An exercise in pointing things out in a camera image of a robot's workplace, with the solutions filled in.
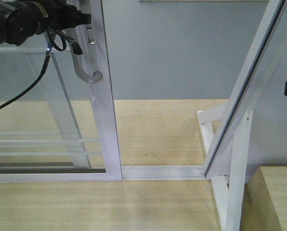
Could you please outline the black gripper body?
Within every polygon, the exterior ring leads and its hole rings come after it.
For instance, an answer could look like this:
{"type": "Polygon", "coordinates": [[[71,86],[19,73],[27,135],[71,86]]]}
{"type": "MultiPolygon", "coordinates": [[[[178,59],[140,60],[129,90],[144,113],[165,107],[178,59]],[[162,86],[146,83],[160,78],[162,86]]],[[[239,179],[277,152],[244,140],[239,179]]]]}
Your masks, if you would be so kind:
{"type": "Polygon", "coordinates": [[[91,14],[83,13],[74,5],[69,5],[63,0],[39,0],[39,3],[48,15],[46,22],[58,30],[91,23],[91,14]]]}

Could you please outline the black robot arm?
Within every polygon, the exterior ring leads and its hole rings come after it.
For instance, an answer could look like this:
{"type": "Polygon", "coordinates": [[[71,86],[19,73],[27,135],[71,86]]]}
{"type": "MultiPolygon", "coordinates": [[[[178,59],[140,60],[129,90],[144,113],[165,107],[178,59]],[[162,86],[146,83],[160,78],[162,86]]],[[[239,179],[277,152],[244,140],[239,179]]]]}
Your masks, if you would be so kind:
{"type": "Polygon", "coordinates": [[[75,54],[82,54],[78,42],[63,30],[91,23],[83,13],[64,0],[0,0],[0,45],[22,45],[29,37],[46,33],[51,45],[64,51],[70,44],[75,54]]]}

